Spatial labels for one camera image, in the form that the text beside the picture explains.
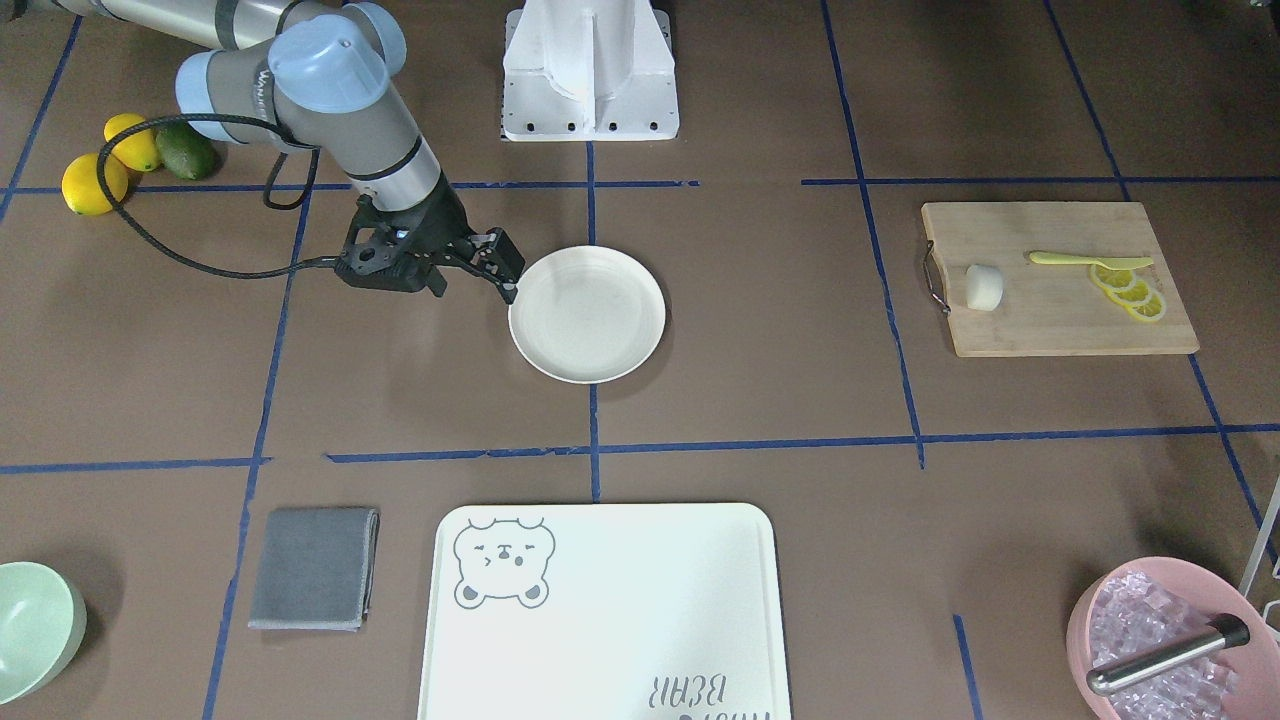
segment gray cloth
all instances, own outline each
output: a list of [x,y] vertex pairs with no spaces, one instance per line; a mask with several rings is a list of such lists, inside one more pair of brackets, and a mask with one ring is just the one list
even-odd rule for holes
[[369,612],[376,538],[372,507],[273,510],[248,626],[357,630]]

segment white cutting board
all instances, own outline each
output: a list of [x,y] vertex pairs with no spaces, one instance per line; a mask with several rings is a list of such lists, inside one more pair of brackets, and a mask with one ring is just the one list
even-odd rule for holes
[[417,716],[790,720],[768,518],[746,503],[449,512]]
[[[961,357],[1185,355],[1199,348],[1140,202],[929,202],[922,214]],[[1134,320],[1089,281],[1087,266],[1036,265],[1027,259],[1032,250],[1151,256],[1153,264],[1138,277],[1164,293],[1167,313],[1156,323]],[[1005,277],[1005,296],[993,311],[965,306],[965,270],[974,264]]]

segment bowl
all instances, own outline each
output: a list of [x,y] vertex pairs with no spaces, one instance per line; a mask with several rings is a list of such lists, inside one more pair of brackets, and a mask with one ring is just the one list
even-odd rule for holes
[[1146,573],[1166,591],[1190,603],[1204,615],[1230,612],[1249,626],[1249,642],[1216,655],[1239,674],[1235,692],[1222,696],[1222,710],[1231,720],[1275,720],[1280,707],[1280,646],[1253,605],[1235,588],[1208,570],[1174,557],[1142,557],[1116,568],[1098,579],[1075,603],[1066,625],[1066,656],[1075,685],[1093,712],[1103,720],[1120,720],[1111,701],[1093,691],[1084,675],[1093,669],[1089,628],[1098,591],[1111,578],[1130,571]]
[[0,565],[0,705],[31,694],[72,661],[84,638],[84,598],[38,562]]
[[507,311],[526,360],[567,383],[604,383],[649,359],[667,323],[658,281],[634,258],[579,245],[538,260]]

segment bear face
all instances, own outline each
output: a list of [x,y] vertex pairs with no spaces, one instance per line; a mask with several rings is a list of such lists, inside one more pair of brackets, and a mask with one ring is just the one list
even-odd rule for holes
[[453,591],[460,606],[474,610],[485,598],[518,598],[525,607],[547,602],[547,564],[556,551],[556,536],[541,520],[468,524],[453,541],[462,580]]

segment avocado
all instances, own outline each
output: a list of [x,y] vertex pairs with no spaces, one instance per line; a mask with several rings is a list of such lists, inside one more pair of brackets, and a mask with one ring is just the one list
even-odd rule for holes
[[156,147],[164,167],[182,179],[205,179],[218,169],[214,143],[187,123],[170,123],[156,131]]

